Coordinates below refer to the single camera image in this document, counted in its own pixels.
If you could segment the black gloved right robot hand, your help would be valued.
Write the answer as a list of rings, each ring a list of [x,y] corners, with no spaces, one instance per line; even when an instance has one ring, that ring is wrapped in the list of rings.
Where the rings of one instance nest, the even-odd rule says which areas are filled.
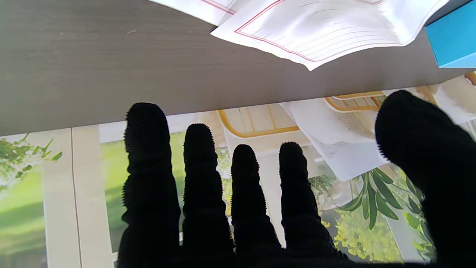
[[[184,140],[184,206],[180,209],[171,163],[168,121],[153,103],[126,114],[129,177],[123,186],[119,268],[474,268],[475,141],[430,102],[406,90],[389,95],[375,124],[383,156],[422,192],[436,259],[366,264],[338,251],[318,215],[299,144],[279,151],[282,248],[266,214],[259,165],[248,145],[232,158],[231,233],[222,200],[218,157],[205,124],[188,127]]]

